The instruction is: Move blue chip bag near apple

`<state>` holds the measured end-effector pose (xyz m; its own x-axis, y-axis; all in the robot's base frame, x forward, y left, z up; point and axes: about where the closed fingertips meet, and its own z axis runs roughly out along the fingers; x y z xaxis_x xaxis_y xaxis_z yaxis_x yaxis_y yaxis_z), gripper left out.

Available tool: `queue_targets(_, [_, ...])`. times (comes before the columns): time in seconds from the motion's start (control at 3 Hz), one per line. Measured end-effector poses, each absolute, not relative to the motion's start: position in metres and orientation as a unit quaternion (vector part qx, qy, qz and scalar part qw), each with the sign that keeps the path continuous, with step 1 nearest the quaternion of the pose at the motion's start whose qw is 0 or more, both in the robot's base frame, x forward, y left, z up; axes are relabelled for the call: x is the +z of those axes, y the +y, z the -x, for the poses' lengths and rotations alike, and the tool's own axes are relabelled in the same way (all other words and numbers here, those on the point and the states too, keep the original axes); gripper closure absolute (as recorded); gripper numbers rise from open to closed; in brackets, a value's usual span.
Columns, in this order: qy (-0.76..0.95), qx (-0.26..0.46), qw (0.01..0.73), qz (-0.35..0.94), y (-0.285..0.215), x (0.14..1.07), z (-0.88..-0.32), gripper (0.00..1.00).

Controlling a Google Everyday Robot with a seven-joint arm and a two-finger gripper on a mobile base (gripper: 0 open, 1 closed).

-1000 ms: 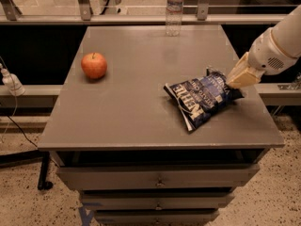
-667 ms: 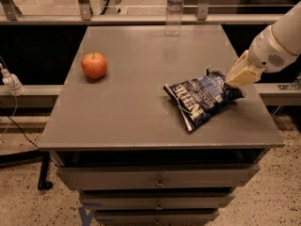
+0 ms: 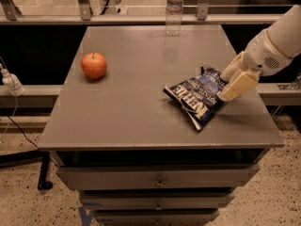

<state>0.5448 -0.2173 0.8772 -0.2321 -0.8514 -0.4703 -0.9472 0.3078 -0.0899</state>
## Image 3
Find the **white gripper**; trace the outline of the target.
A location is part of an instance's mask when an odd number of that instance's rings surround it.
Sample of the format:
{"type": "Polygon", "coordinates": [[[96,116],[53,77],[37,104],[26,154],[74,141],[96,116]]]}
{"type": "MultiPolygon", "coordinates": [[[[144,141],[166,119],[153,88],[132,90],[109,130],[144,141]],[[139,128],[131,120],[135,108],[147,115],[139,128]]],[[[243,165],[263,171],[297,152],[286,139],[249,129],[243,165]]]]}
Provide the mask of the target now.
{"type": "Polygon", "coordinates": [[[292,61],[272,43],[268,30],[263,29],[220,74],[227,85],[217,96],[224,102],[232,101],[259,84],[260,72],[261,76],[274,75],[292,61]],[[245,71],[245,65],[252,70],[245,71]]]}

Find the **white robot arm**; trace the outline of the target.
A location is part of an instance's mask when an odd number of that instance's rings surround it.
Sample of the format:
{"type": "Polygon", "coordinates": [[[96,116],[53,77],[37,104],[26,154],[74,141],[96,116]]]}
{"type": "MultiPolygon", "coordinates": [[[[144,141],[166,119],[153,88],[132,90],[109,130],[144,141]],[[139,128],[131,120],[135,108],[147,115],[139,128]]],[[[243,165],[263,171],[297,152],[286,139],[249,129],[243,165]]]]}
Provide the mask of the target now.
{"type": "Polygon", "coordinates": [[[261,76],[274,75],[288,67],[301,53],[301,7],[294,5],[263,29],[220,74],[227,85],[217,93],[232,101],[255,88],[261,76]]]}

